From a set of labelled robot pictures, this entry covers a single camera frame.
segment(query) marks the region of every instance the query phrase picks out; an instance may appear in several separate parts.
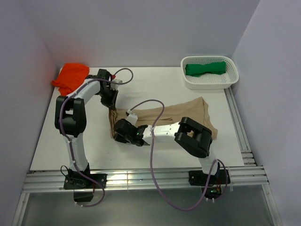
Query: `tan pants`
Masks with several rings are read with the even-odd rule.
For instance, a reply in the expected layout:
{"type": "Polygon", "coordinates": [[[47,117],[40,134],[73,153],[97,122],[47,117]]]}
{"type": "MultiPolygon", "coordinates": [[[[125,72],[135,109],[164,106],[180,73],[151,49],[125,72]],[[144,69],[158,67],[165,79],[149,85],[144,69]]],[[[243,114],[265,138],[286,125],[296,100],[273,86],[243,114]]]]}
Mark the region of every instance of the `tan pants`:
{"type": "MultiPolygon", "coordinates": [[[[111,126],[111,137],[115,136],[113,127],[115,123],[120,119],[127,117],[126,112],[128,109],[116,109],[115,111],[109,111],[109,120],[111,126]]],[[[157,116],[160,114],[162,107],[153,108],[148,110],[133,110],[133,113],[137,114],[138,121],[135,124],[136,127],[141,125],[152,125],[157,116]]],[[[217,136],[217,129],[213,127],[210,122],[208,114],[208,104],[202,97],[186,102],[184,104],[172,105],[165,107],[162,116],[157,121],[157,126],[173,124],[181,121],[182,117],[189,117],[194,121],[206,126],[212,131],[212,138],[217,136]]]]}

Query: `red cloth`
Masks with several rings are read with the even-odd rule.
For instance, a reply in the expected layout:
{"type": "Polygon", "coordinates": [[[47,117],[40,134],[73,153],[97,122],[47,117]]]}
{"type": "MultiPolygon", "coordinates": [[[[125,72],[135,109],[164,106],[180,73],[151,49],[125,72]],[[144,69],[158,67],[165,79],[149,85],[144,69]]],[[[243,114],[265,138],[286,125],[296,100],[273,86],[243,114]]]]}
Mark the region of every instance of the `red cloth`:
{"type": "Polygon", "coordinates": [[[67,63],[62,68],[57,79],[52,85],[59,87],[62,96],[66,96],[76,90],[89,75],[89,67],[78,63],[67,63]]]}

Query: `white table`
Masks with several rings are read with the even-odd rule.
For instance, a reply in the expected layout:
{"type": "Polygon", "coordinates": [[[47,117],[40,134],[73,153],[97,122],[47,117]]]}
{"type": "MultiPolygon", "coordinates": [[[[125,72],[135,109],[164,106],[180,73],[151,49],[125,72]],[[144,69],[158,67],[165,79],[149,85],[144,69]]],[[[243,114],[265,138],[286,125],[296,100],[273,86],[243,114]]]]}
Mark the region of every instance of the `white table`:
{"type": "MultiPolygon", "coordinates": [[[[99,68],[90,68],[97,74],[99,68]]],[[[119,68],[105,68],[115,73],[119,68]]],[[[226,166],[243,166],[241,151],[235,133],[230,110],[223,90],[190,90],[184,85],[180,67],[137,67],[131,68],[134,79],[119,87],[117,108],[130,108],[146,99],[159,99],[165,106],[185,103],[203,97],[209,105],[211,123],[218,129],[217,139],[211,145],[217,158],[226,166]]],[[[128,71],[121,71],[118,79],[127,81],[128,71]]],[[[60,95],[54,89],[47,111],[31,170],[58,170],[69,165],[66,143],[54,126],[55,101],[60,95]]],[[[145,103],[137,109],[159,107],[158,103],[145,103]]],[[[94,96],[86,104],[87,127],[84,146],[90,168],[120,170],[147,169],[150,166],[150,147],[137,147],[114,141],[109,133],[108,109],[94,96]]],[[[155,144],[155,168],[200,167],[197,158],[189,155],[176,142],[155,144]]]]}

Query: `metal frame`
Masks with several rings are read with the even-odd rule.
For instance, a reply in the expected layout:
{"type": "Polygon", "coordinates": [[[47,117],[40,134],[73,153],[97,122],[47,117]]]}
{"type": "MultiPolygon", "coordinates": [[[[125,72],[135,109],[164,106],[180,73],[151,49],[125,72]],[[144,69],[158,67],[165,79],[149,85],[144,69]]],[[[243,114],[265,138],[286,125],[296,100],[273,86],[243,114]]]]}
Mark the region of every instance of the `metal frame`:
{"type": "MultiPolygon", "coordinates": [[[[275,225],[281,226],[282,222],[276,203],[270,192],[268,178],[264,167],[257,166],[255,162],[232,90],[228,88],[224,91],[245,163],[244,167],[227,168],[231,177],[230,190],[233,190],[233,186],[262,185],[273,222],[275,225]]],[[[190,187],[188,183],[188,171],[200,169],[201,168],[156,169],[155,175],[161,188],[186,188],[190,187]]],[[[93,170],[91,173],[108,174],[106,190],[155,189],[149,169],[93,170]]],[[[21,225],[30,193],[73,192],[73,190],[63,190],[63,183],[64,176],[59,170],[27,174],[13,225],[21,225]]],[[[89,191],[89,189],[79,189],[77,191],[89,191]]]]}

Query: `green cloth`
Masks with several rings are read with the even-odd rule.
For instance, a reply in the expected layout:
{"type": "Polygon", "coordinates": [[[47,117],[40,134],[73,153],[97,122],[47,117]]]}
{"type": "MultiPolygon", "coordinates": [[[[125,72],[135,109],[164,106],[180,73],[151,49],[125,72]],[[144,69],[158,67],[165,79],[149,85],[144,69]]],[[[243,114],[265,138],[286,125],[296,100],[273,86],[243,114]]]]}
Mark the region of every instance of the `green cloth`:
{"type": "Polygon", "coordinates": [[[216,62],[206,65],[187,64],[185,67],[186,75],[199,77],[205,73],[224,74],[226,73],[226,62],[216,62]]]}

